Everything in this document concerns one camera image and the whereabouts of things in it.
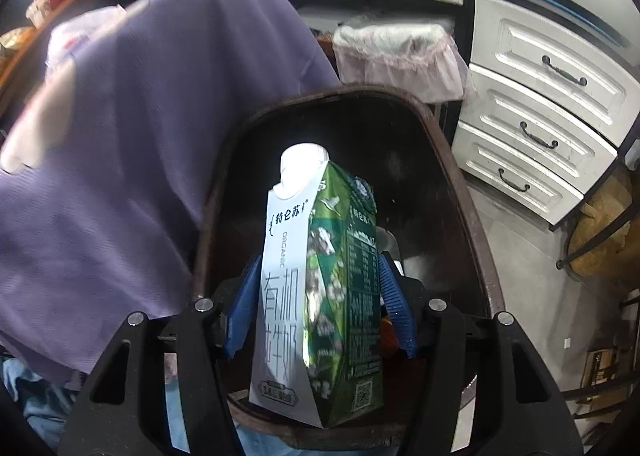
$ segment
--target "gray floor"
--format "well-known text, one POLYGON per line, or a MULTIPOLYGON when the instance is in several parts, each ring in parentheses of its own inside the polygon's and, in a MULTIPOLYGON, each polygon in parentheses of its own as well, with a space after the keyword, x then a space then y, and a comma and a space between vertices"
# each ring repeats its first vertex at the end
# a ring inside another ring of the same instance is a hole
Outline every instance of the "gray floor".
MULTIPOLYGON (((603 281, 578 282, 556 269, 565 233, 499 191, 467 179, 491 247, 506 309, 513 313, 561 390, 580 383, 587 349, 620 317, 619 297, 603 281)), ((454 449, 468 444, 473 403, 460 413, 454 449)), ((578 429, 590 426, 582 420, 578 429)))

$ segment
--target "purple cloth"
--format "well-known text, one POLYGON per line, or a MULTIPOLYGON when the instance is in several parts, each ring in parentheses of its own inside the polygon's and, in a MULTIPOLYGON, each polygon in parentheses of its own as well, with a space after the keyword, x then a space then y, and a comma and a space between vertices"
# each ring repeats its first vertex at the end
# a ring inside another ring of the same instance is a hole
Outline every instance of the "purple cloth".
POLYGON ((338 84, 287 0, 149 0, 76 57, 64 142, 0 174, 0 343, 53 382, 127 314, 179 312, 230 129, 338 84))

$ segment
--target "milk carton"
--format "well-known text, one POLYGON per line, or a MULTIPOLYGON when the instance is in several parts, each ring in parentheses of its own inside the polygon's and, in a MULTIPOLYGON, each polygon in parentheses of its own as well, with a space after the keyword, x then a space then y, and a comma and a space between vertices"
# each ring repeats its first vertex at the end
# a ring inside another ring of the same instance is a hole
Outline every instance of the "milk carton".
POLYGON ((331 427, 382 406, 376 205, 315 144, 270 192, 249 401, 331 427))

